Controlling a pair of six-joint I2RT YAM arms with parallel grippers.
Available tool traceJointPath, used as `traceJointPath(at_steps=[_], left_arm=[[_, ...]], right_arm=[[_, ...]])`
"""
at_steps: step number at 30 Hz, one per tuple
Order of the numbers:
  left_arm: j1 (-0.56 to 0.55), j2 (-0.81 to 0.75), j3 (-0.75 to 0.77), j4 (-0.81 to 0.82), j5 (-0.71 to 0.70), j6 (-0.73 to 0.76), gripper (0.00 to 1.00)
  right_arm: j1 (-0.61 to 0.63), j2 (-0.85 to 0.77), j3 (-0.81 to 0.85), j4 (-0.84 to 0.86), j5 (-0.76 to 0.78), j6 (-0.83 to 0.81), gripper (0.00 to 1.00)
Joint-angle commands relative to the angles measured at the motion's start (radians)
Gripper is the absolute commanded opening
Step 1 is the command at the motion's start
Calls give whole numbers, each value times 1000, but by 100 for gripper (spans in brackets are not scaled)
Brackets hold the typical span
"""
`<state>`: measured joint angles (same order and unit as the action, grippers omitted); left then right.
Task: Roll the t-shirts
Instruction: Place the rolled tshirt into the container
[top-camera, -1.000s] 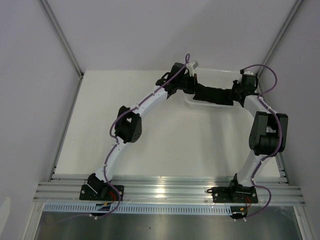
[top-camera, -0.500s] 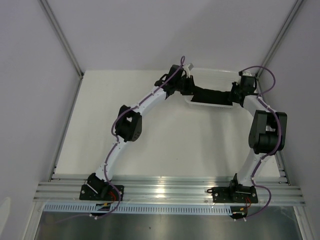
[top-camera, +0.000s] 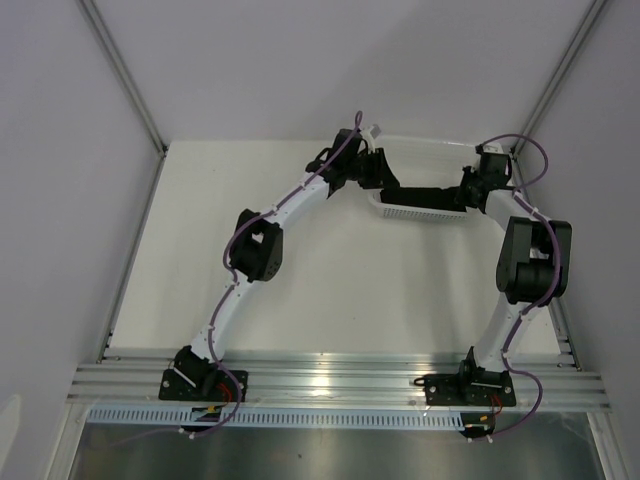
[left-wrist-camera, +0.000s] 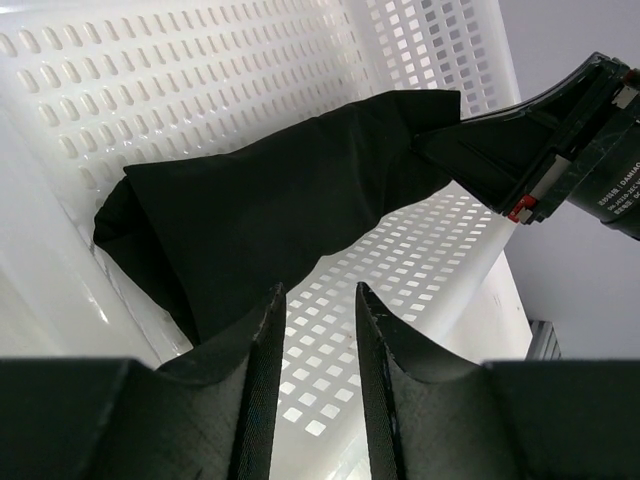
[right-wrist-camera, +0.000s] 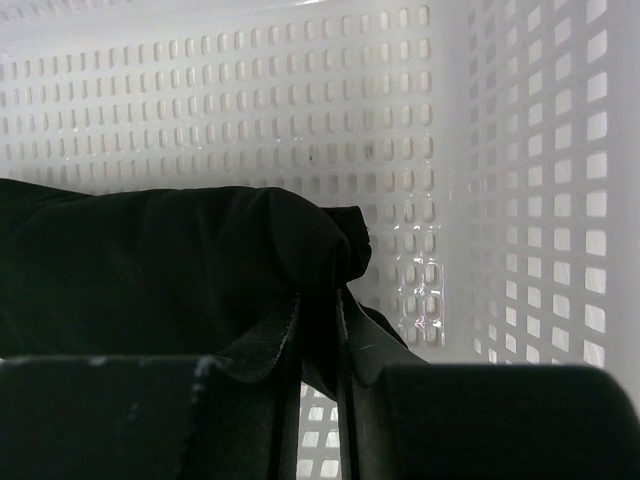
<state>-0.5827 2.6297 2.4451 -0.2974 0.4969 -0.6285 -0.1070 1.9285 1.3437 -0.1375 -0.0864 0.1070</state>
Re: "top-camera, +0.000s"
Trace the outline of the black t-shirt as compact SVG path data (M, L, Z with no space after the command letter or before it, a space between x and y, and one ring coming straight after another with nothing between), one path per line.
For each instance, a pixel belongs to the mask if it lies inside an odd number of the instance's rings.
M458 187L426 188L397 187L380 191L380 200L385 204L434 209L452 212L466 212L466 207L456 201Z

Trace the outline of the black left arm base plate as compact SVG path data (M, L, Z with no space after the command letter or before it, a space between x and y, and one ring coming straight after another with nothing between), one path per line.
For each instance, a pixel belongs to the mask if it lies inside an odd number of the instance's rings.
M227 403L238 397L237 388L228 374L217 372L214 377L193 386L173 369L163 372L158 393L163 401Z

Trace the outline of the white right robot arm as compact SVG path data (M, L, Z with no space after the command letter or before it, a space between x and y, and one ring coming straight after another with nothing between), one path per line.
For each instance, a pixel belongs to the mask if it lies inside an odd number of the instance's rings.
M479 403L496 379L512 371L510 359L524 333L568 284L572 227L552 220L511 184L511 157L478 145L478 164L463 169L456 200L480 211L504 232L496 266L499 298L488 327L468 354L474 369L456 380L458 395Z

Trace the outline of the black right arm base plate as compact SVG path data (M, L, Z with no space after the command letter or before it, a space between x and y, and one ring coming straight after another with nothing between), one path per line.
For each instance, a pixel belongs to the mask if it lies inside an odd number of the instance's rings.
M516 395L508 372L479 374L428 374L413 380L430 406L490 407L516 405Z

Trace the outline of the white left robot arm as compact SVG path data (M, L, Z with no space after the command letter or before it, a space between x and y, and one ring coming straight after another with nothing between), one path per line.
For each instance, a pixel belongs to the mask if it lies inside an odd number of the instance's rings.
M306 165L291 192L261 212L246 209L239 215L223 251L223 267L230 274L230 282L205 326L173 360L171 372L192 398L211 399L218 381L226 374L221 364L226 332L240 316L249 295L279 272L285 230L349 181L364 190L399 185L384 150L376 145L379 135L377 125L340 130L333 145Z

